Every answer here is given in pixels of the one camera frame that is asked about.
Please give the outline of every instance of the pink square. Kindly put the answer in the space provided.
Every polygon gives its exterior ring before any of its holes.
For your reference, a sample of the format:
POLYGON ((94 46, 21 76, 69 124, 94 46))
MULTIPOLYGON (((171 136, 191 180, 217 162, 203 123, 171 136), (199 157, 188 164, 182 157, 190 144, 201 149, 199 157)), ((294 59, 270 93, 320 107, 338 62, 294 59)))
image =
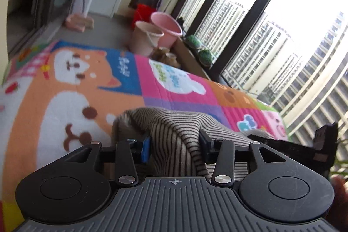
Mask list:
POLYGON ((270 128, 272 129, 273 136, 276 140, 288 140, 288 136, 286 135, 285 127, 283 125, 283 120, 278 112, 271 110, 263 110, 262 111, 270 128))
POLYGON ((263 129, 274 135, 262 111, 252 108, 223 107, 232 130, 240 132, 263 129))
POLYGON ((218 105, 205 79, 148 58, 135 58, 143 97, 218 105))

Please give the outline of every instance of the beige bucket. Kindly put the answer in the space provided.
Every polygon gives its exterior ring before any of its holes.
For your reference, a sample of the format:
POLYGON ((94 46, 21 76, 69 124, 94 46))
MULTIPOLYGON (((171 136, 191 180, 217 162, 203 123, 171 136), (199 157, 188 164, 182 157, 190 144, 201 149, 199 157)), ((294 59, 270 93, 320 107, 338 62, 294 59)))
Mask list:
POLYGON ((164 33, 156 26, 145 21, 136 21, 129 49, 132 53, 148 57, 163 35, 164 33))

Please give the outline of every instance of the glass door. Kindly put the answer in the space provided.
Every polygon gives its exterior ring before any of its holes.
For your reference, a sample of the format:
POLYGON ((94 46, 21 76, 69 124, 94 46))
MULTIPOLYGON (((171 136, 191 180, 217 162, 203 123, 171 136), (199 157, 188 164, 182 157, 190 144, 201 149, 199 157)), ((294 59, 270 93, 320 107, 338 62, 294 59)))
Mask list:
POLYGON ((335 121, 348 139, 347 29, 347 0, 271 0, 222 76, 277 109, 293 141, 335 121))

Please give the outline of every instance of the play mat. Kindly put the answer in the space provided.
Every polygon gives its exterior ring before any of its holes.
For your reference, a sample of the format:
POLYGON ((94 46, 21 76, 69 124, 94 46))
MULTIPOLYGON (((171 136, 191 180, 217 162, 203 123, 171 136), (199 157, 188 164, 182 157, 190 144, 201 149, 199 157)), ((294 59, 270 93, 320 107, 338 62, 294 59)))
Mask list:
POLYGON ((13 59, 0 90, 0 231, 23 221, 22 178, 81 145, 111 145, 116 116, 138 107, 211 115, 234 131, 264 129, 287 139, 275 109, 179 69, 112 49, 58 42, 13 59))

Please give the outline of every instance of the red bucket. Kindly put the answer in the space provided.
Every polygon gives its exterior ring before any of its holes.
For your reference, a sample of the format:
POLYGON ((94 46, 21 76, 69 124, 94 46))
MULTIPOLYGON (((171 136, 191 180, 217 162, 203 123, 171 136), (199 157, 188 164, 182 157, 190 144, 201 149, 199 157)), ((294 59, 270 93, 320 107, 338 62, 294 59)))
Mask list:
POLYGON ((154 9, 148 5, 138 4, 138 7, 135 10, 134 16, 133 16, 132 29, 135 28, 136 21, 150 22, 150 16, 155 11, 156 11, 156 9, 154 9))

